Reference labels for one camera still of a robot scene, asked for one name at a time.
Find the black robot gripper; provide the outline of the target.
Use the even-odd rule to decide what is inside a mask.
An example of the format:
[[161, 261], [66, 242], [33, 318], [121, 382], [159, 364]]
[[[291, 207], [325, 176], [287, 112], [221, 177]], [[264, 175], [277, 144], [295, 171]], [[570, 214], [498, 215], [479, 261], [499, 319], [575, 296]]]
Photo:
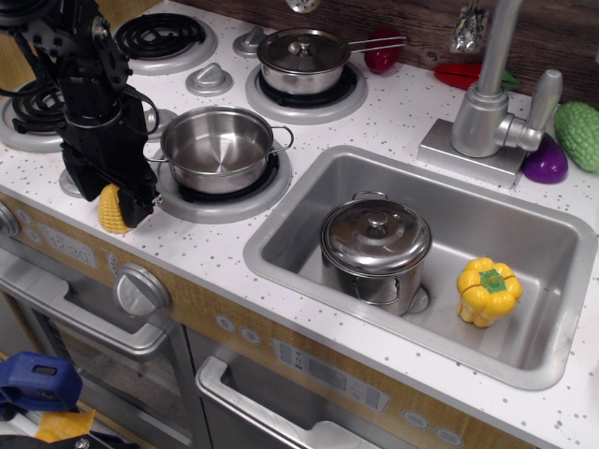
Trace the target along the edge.
[[162, 201], [143, 150], [146, 95], [99, 82], [60, 81], [65, 122], [60, 126], [66, 170], [82, 197], [94, 201], [113, 183], [124, 224], [137, 227]]

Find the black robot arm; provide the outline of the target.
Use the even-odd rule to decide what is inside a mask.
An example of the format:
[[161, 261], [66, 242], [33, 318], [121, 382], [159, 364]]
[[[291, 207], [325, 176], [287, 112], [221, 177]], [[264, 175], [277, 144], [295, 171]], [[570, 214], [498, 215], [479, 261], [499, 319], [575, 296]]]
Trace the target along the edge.
[[53, 83], [64, 101], [56, 125], [66, 170], [81, 195], [96, 199], [118, 188], [124, 224], [153, 213], [157, 178], [143, 150], [149, 130], [147, 96], [129, 86], [131, 74], [110, 26], [94, 1], [4, 1], [1, 32], [11, 36], [40, 89]]

